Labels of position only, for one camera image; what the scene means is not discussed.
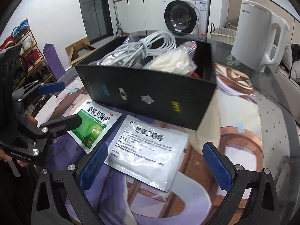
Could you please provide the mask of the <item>person's left hand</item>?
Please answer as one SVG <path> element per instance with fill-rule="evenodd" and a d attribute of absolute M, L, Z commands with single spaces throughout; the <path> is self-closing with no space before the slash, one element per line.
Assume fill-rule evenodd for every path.
<path fill-rule="evenodd" d="M 26 167 L 30 164 L 29 158 L 25 157 L 24 154 L 20 152 L 20 147 L 11 147 L 11 148 L 4 148 L 4 150 L 1 148 L 1 161 L 11 161 L 12 158 L 17 159 L 17 163 L 21 167 Z"/>

